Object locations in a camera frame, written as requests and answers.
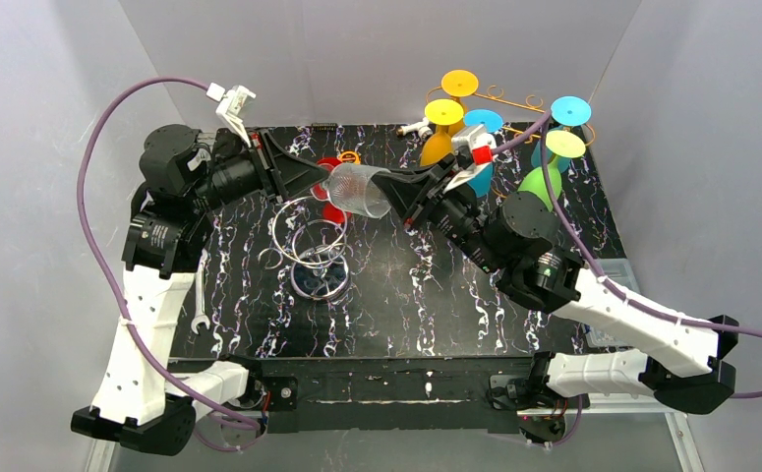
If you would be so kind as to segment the teal wine glass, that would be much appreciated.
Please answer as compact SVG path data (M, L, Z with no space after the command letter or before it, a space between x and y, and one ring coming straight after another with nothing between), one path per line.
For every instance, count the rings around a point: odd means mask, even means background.
M471 110L465 115L464 124L467 127L483 128L481 132L477 132L468 140L468 147L476 164L477 173L467 182L475 196L483 198L491 189L494 173L493 149L497 145L493 133L502 127L503 120L496 112L479 108Z

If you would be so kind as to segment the clear glass tumbler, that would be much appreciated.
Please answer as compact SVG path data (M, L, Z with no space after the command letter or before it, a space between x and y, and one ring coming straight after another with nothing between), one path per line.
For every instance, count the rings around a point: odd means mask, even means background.
M354 163L341 163L333 168L322 183L328 200L338 209L366 216L382 218L391 210L386 196L372 182L377 174L387 169Z

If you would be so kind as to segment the gold wire glass rack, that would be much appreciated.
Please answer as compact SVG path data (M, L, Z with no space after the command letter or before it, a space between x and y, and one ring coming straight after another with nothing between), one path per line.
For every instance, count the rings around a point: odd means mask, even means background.
M443 87L434 87L426 93L425 103L438 98L452 99L462 105L466 98L486 100L490 103L487 108L496 110L503 118L502 126L514 135L519 135L521 131L519 128L512 127L512 123L532 122L532 116L542 115L548 109L548 104L535 94L528 94L520 101L510 100L504 96L504 89L496 85L487 87L484 92L476 91L464 96L454 96L448 94Z

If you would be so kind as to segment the green plastic wine glass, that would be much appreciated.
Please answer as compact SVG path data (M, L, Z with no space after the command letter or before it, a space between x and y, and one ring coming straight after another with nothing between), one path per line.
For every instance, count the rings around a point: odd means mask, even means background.
M561 168L570 160L579 159L586 153L583 139L564 129L548 131L532 152L533 169L521 181L518 193L538 198L546 210L554 210L562 192Z

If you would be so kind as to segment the silver round glass rack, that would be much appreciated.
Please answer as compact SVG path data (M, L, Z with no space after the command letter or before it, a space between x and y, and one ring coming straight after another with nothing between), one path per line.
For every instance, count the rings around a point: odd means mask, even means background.
M285 268L300 298L335 303L350 285L347 261L348 214L328 202L304 196L283 204L267 223L270 242L257 254L266 269Z

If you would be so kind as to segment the orange wine glass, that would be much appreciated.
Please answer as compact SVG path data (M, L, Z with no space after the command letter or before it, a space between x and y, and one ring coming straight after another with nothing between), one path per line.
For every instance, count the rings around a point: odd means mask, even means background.
M425 141L420 158L421 166L430 166L452 152L451 140L463 127L465 109L455 98L438 98L428 102L424 112L427 120L436 126Z
M462 99L477 91L479 79L470 71L456 69L447 72L442 77L440 86L450 99L458 103L462 109L461 119L448 127L448 133L454 136L464 128L464 115L468 112L468 107Z

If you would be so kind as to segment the blue wine glass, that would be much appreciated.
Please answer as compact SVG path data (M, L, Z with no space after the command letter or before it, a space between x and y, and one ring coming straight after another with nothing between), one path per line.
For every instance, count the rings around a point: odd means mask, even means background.
M586 124L592 116L591 105L578 96L567 95L556 99L551 110L553 112L553 120L557 122L551 131L563 130L564 127L576 128ZM549 163L555 162L557 170L560 173L564 173L570 166L570 159L566 157L551 157L551 152L546 151L546 157ZM532 152L532 166L537 168L541 166L541 145L537 144Z

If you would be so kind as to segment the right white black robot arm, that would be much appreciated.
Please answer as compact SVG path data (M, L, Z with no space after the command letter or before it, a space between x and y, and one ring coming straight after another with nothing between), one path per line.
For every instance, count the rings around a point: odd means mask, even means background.
M540 197L519 191L492 212L456 184L455 160L415 171L380 171L372 182L411 228L429 225L470 261L497 273L497 289L515 304L601 329L625 343L615 353L537 354L528 376L499 388L500 405L554 404L583 394L651 396L677 411L708 414L729 399L735 368L726 361L737 343L708 321L667 311L587 269L557 244L558 218Z

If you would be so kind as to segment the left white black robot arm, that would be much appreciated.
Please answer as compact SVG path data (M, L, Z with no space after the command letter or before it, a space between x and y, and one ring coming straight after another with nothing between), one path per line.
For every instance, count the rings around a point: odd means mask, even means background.
M75 433L138 452L173 456L197 423L252 396L257 361L219 360L196 373L167 366L185 299L199 276L211 215L254 194L282 203L322 182L327 171L289 154L266 131L243 139L222 128L182 124L151 132L139 160L144 181L132 201L114 284L121 309L101 386L76 411Z

